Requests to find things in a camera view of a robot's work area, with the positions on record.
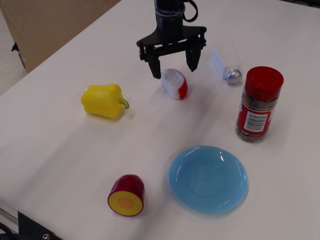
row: jar label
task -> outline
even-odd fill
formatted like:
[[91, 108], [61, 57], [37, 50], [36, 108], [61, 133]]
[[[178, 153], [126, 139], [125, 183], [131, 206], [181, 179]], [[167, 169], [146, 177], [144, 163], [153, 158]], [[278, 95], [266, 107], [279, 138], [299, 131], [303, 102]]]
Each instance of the jar label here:
[[241, 102], [237, 125], [248, 134], [264, 134], [268, 131], [271, 115], [272, 111], [253, 111]]

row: white and red object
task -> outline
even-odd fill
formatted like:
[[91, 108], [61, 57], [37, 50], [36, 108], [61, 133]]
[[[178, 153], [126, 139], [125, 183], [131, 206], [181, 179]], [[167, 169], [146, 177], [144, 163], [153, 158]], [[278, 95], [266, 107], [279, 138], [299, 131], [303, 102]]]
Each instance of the white and red object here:
[[187, 96], [188, 85], [185, 76], [176, 69], [168, 68], [161, 73], [161, 84], [174, 100]]

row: salt shaker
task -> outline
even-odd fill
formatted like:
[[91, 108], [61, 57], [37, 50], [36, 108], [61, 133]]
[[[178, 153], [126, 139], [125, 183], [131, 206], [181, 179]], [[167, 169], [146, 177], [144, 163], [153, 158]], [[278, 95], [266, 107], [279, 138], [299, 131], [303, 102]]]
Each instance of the salt shaker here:
[[236, 121], [239, 138], [249, 143], [264, 139], [283, 83], [282, 74], [271, 67], [257, 66], [248, 71]]
[[232, 42], [218, 43], [213, 46], [211, 62], [222, 79], [228, 84], [237, 84], [242, 79], [241, 63]]

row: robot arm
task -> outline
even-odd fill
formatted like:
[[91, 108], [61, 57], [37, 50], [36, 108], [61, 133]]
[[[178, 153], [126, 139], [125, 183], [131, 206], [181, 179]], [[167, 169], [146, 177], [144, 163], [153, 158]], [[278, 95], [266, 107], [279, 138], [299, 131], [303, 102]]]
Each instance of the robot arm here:
[[[185, 2], [196, 9], [192, 19], [185, 17]], [[206, 46], [204, 26], [183, 26], [183, 20], [193, 22], [198, 16], [193, 0], [155, 0], [155, 31], [137, 41], [140, 60], [148, 62], [152, 75], [161, 78], [159, 57], [185, 51], [186, 63], [193, 72], [197, 69], [201, 50]]]

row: barcode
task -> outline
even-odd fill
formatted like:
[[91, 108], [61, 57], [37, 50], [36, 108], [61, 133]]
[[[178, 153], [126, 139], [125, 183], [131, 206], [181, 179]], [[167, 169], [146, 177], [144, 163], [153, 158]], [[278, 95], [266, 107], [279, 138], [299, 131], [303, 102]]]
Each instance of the barcode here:
[[244, 129], [255, 133], [262, 132], [265, 128], [267, 118], [268, 114], [255, 114], [248, 111]]

